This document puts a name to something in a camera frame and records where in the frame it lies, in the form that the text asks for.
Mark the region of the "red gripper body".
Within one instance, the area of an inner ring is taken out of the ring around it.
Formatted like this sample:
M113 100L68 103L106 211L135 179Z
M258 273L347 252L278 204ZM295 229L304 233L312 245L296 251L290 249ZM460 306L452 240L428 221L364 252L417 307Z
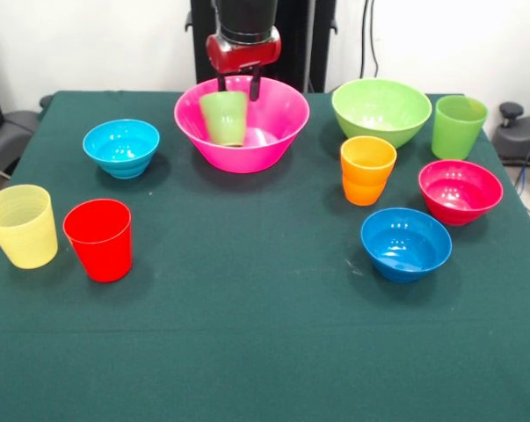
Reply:
M265 66L280 57L280 33L275 26L270 36L257 43L235 43L220 32L211 34L206 41L207 56L217 72L239 72L255 66Z

